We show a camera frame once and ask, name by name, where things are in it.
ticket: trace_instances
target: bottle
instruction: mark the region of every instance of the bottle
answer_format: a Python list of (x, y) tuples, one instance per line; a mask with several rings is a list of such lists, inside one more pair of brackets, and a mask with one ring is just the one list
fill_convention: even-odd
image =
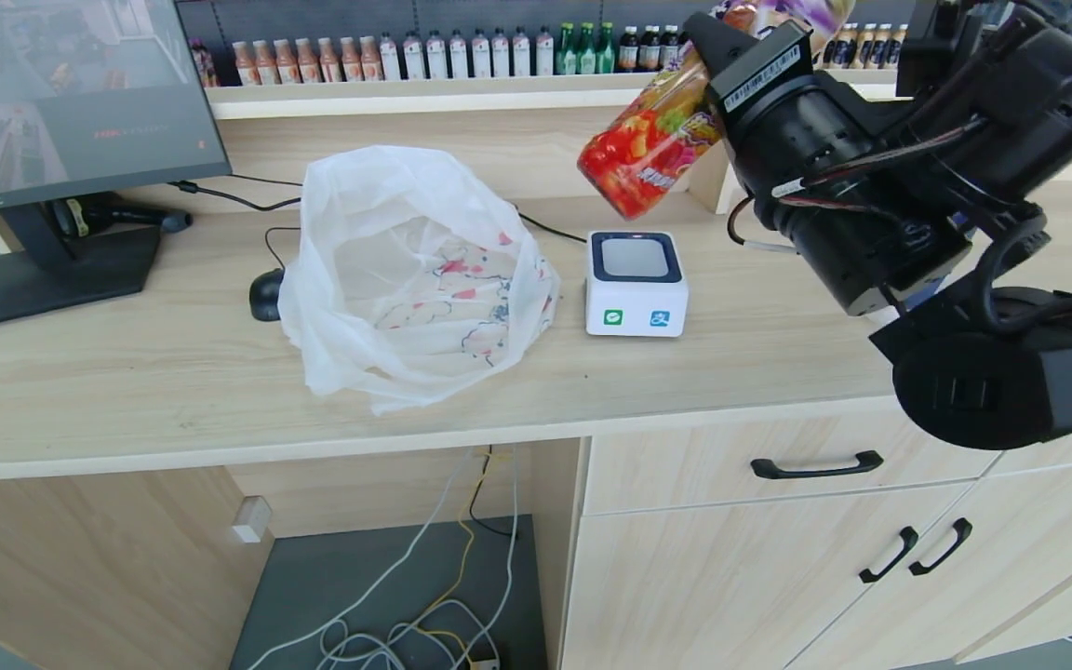
[(536, 76), (549, 76), (556, 72), (553, 66), (553, 59), (556, 54), (556, 41), (553, 34), (548, 32), (548, 26), (539, 27), (539, 34), (536, 35)]
[(511, 38), (511, 60), (515, 62), (516, 76), (533, 75), (532, 41), (527, 39), (522, 25), (516, 26), (516, 35)]
[(861, 71), (861, 69), (867, 68), (867, 63), (872, 62), (872, 44), (875, 42), (876, 25), (864, 25), (863, 30), (859, 33), (859, 38), (855, 39), (854, 59), (850, 60), (847, 68), (852, 69), (852, 71)]
[(407, 80), (425, 79), (425, 46), (415, 30), (407, 31), (404, 36), (404, 68), (407, 69)]
[(474, 29), (468, 47), (474, 59), (474, 79), (490, 79), (490, 40), (480, 27)]
[(892, 38), (892, 25), (879, 25), (876, 30), (876, 39), (870, 43), (870, 56), (864, 68), (878, 71), (884, 66), (884, 59), (888, 56), (888, 42)]
[(425, 43), (429, 54), (429, 79), (449, 79), (449, 65), (446, 61), (446, 41), (441, 38), (440, 30), (429, 31), (429, 41)]
[(617, 40), (617, 72), (635, 72), (639, 68), (638, 27), (626, 26)]
[(602, 23), (602, 33), (598, 39), (598, 65), (595, 70), (599, 74), (614, 72), (614, 25), (610, 21)]
[(276, 65), (276, 57), (271, 56), (271, 48), (264, 39), (255, 41), (255, 68), (258, 68), (258, 79), (264, 85), (280, 83), (280, 69)]
[(346, 81), (362, 80), (362, 57), (358, 56), (358, 47), (354, 46), (353, 38), (342, 39), (342, 72)]
[(328, 38), (322, 38), (316, 41), (316, 47), (321, 49), (321, 74), (322, 79), (325, 81), (341, 81), (342, 80), (342, 68), (339, 63), (339, 57), (337, 57), (336, 51), (333, 51), (333, 41)]
[(681, 39), (676, 35), (676, 26), (667, 25), (664, 38), (659, 39), (659, 69), (668, 68), (678, 54), (681, 54)]
[(894, 31), (888, 39), (888, 55), (884, 56), (885, 71), (893, 71), (899, 66), (900, 49), (905, 47), (905, 38), (907, 38), (907, 25), (900, 25), (900, 29)]
[(465, 53), (465, 38), (461, 31), (455, 29), (455, 34), (449, 39), (449, 64), (452, 69), (455, 79), (470, 78), (470, 61), (465, 60), (470, 56)]
[(235, 68), (238, 68), (238, 79), (243, 86), (258, 86), (264, 84), (258, 79), (258, 66), (251, 59), (251, 53), (247, 51), (245, 42), (235, 42)]
[(659, 69), (659, 26), (644, 26), (643, 38), (639, 40), (639, 72), (656, 72)]
[(582, 39), (578, 42), (578, 74), (594, 74), (598, 64), (595, 53), (595, 25), (583, 23)]
[(578, 51), (574, 46), (574, 25), (561, 25), (561, 51), (556, 56), (556, 74), (578, 73)]
[(404, 79), (399, 72), (399, 49), (389, 32), (383, 33), (383, 38), (378, 40), (378, 62), (384, 65), (384, 79), (388, 81)]
[(300, 84), (300, 68), (293, 56), (293, 46), (286, 39), (277, 39), (272, 44), (276, 44), (276, 68), (280, 71), (280, 80), (284, 84)]
[(494, 29), (494, 38), (490, 39), (490, 60), (494, 63), (494, 76), (501, 79), (511, 76), (511, 42), (502, 27)]
[(300, 79), (306, 84), (321, 84), (321, 63), (312, 53), (312, 43), (308, 38), (297, 39), (297, 63), (300, 65)]

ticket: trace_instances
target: black mouse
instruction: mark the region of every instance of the black mouse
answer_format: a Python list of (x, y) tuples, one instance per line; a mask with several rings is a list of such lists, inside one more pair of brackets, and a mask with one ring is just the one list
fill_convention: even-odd
[(258, 321), (280, 321), (280, 283), (284, 271), (276, 268), (251, 281), (251, 316)]

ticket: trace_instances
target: drawer handle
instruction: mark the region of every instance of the drawer handle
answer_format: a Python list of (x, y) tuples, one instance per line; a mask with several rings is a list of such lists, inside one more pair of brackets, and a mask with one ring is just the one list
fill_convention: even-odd
[(758, 458), (751, 462), (751, 470), (760, 479), (813, 479), (814, 476), (862, 475), (884, 463), (884, 457), (875, 450), (855, 453), (854, 458), (859, 459), (859, 465), (836, 470), (779, 470), (779, 465), (772, 459)]
[(882, 569), (879, 575), (872, 572), (870, 569), (864, 569), (863, 572), (859, 572), (859, 578), (863, 580), (864, 584), (875, 584), (875, 582), (882, 580), (882, 578), (892, 571), (892, 568), (896, 567), (899, 561), (904, 561), (905, 556), (915, 548), (915, 541), (921, 537), (915, 534), (915, 531), (910, 525), (906, 525), (905, 528), (900, 530), (900, 538), (905, 540), (905, 548), (902, 548), (899, 555), (888, 564), (888, 568)]
[(921, 575), (927, 575), (928, 572), (935, 571), (935, 569), (944, 563), (949, 556), (954, 555), (954, 552), (957, 551), (958, 547), (962, 547), (963, 544), (966, 542), (966, 539), (970, 537), (970, 531), (973, 530), (974, 526), (970, 525), (970, 522), (965, 519), (954, 521), (954, 532), (957, 533), (957, 539), (954, 539), (953, 546), (950, 547), (946, 553), (941, 554), (941, 559), (935, 561), (935, 564), (930, 565), (930, 567), (926, 568), (924, 565), (921, 565), (920, 561), (917, 561), (914, 564), (909, 565), (909, 572), (920, 577)]

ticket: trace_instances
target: cabinet door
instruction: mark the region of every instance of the cabinet door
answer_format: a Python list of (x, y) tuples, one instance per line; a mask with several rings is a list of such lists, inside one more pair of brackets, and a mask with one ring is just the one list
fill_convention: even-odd
[(967, 488), (583, 518), (561, 667), (779, 669)]
[(950, 658), (1072, 576), (1072, 467), (979, 482), (912, 552), (933, 572), (881, 581), (838, 617), (790, 670), (884, 670)]

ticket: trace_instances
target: cabinet drawer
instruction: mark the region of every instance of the cabinet drawer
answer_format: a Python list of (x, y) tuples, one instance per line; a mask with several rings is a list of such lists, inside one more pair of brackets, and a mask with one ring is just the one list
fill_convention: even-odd
[[(855, 467), (863, 452), (881, 462), (813, 476)], [(946, 482), (980, 476), (995, 458), (928, 437), (899, 412), (601, 435), (590, 450), (584, 513)], [(765, 478), (773, 466), (804, 477)]]

